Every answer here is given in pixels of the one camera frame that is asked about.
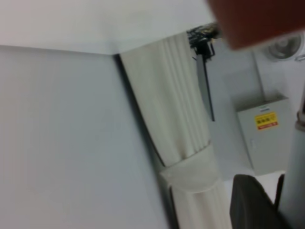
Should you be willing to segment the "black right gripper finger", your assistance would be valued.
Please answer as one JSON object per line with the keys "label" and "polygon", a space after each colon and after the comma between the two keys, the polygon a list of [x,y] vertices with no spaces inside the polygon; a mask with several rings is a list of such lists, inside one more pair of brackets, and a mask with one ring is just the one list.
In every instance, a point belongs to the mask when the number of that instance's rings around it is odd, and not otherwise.
{"label": "black right gripper finger", "polygon": [[274,202],[255,177],[234,176],[230,218],[233,229],[298,228],[298,174],[279,177]]}

